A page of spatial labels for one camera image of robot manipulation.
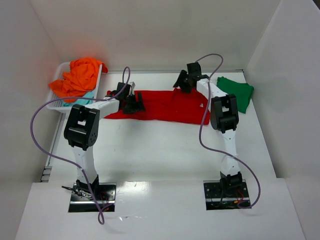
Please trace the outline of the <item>red t shirt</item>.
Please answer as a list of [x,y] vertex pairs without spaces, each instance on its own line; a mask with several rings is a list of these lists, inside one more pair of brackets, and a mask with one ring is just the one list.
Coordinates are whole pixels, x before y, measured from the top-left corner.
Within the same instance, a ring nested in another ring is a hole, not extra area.
[[208,100],[201,93],[173,90],[137,90],[141,93],[145,111],[124,114],[122,110],[106,116],[106,119],[134,119],[165,121],[200,125]]

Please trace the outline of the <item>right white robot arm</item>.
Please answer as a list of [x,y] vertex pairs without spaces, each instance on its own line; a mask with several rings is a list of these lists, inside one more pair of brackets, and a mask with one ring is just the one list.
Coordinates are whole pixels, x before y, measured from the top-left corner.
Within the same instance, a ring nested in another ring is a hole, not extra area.
[[243,182],[236,160],[236,129],[239,123],[236,96],[222,91],[209,80],[208,75],[202,74],[198,62],[188,63],[186,66],[187,70],[181,70],[173,87],[179,87],[184,93],[196,90],[208,100],[205,111],[210,112],[211,127],[220,134],[224,143],[225,157],[220,165],[220,188],[225,196],[230,197]]

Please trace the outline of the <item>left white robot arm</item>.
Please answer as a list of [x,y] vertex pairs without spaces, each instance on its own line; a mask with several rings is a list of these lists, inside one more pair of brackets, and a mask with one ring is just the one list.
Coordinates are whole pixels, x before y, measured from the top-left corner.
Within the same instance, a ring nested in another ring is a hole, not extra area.
[[80,166],[74,188],[77,194],[100,194],[99,175],[95,169],[93,154],[100,120],[118,112],[134,114],[146,110],[142,95],[135,93],[135,86],[133,81],[119,82],[117,89],[108,94],[103,101],[72,106],[63,135],[72,148],[75,163]]

